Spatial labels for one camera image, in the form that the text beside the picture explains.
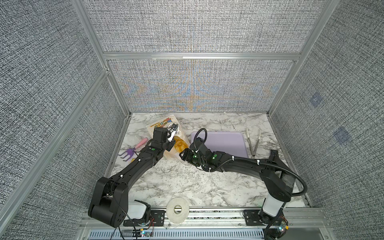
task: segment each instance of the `robotic arm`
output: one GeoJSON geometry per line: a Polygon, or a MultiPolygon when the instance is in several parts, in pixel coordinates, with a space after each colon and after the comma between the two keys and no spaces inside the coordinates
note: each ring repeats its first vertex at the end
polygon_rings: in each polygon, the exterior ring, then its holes
{"type": "MultiPolygon", "coordinates": [[[[175,144],[173,136],[177,129],[177,124],[169,128],[155,128],[153,139],[148,141],[131,164],[110,178],[100,178],[95,186],[88,215],[112,227],[118,227],[127,215],[128,192],[132,185],[144,172],[155,166],[165,150],[172,149],[175,144]]],[[[206,172],[237,172],[263,180],[268,196],[258,213],[258,219],[267,225],[265,239],[280,238],[286,231],[284,217],[280,220],[283,227],[278,228],[277,233],[267,234],[267,231],[282,216],[282,209],[291,197],[305,194],[307,187],[304,181],[280,160],[276,150],[271,150],[268,159],[236,157],[225,152],[211,152],[204,145],[206,138],[207,130],[200,129],[190,147],[180,153],[181,159],[206,172]],[[205,131],[205,139],[197,137],[201,131],[205,131]],[[303,185],[303,190],[292,193],[296,179],[303,185]]]]}

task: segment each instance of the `plastic bag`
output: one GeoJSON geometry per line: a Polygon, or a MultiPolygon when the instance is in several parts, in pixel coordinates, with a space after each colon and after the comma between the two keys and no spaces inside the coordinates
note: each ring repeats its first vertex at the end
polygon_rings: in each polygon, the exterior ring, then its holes
{"type": "Polygon", "coordinates": [[[164,152],[164,157],[166,159],[175,158],[184,166],[189,166],[190,164],[188,162],[181,160],[179,154],[182,151],[184,151],[185,148],[188,148],[190,143],[188,141],[187,136],[184,134],[184,131],[183,131],[179,121],[175,117],[175,115],[169,115],[165,118],[162,118],[162,119],[148,125],[147,129],[148,129],[148,132],[149,132],[151,138],[153,138],[153,130],[156,127],[169,127],[173,123],[176,123],[179,126],[179,128],[178,128],[178,130],[177,130],[177,132],[173,138],[176,141],[176,143],[175,143],[175,146],[173,146],[173,148],[171,149],[171,151],[169,151],[169,152],[165,151],[164,152]]]}

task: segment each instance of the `white marble surface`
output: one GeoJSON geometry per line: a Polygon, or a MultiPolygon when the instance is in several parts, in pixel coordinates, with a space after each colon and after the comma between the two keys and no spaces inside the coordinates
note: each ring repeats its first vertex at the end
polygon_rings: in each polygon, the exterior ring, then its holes
{"type": "MultiPolygon", "coordinates": [[[[150,139],[146,129],[162,117],[164,113],[134,113],[124,137],[120,154],[134,147],[144,137],[150,139]]],[[[256,152],[257,158],[267,158],[269,149],[277,149],[285,162],[280,146],[265,114],[257,113],[174,113],[185,134],[190,139],[192,131],[205,127],[208,131],[233,131],[244,135],[245,144],[250,154],[245,130],[248,127],[252,146],[255,147],[258,130],[262,137],[256,152]]],[[[119,156],[116,159],[112,175],[125,168],[119,156]]],[[[268,191],[258,178],[234,172],[207,173],[195,166],[183,166],[176,159],[161,159],[156,166],[145,172],[129,191],[129,201],[135,199],[152,206],[166,206],[170,199],[183,197],[191,206],[220,207],[260,207],[268,191]]],[[[294,197],[287,207],[305,207],[302,197],[294,197]]]]}

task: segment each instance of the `roll of tape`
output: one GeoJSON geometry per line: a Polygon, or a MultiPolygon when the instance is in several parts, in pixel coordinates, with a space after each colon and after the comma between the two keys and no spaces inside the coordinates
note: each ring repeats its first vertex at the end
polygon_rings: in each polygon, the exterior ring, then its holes
{"type": "Polygon", "coordinates": [[[187,219],[189,214],[189,204],[182,197],[172,198],[167,204],[167,217],[173,223],[182,223],[187,219]],[[175,207],[180,206],[181,212],[175,213],[175,207]]]}

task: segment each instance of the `lavender cutting board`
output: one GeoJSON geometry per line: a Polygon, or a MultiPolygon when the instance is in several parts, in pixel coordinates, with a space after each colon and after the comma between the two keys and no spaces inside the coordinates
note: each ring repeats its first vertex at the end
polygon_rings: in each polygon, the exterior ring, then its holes
{"type": "MultiPolygon", "coordinates": [[[[196,133],[197,131],[192,132],[191,142],[193,142],[196,133]]],[[[201,132],[198,137],[204,139],[205,132],[201,132]]],[[[247,147],[241,132],[208,132],[205,145],[212,152],[221,151],[237,157],[248,157],[247,147]]]]}

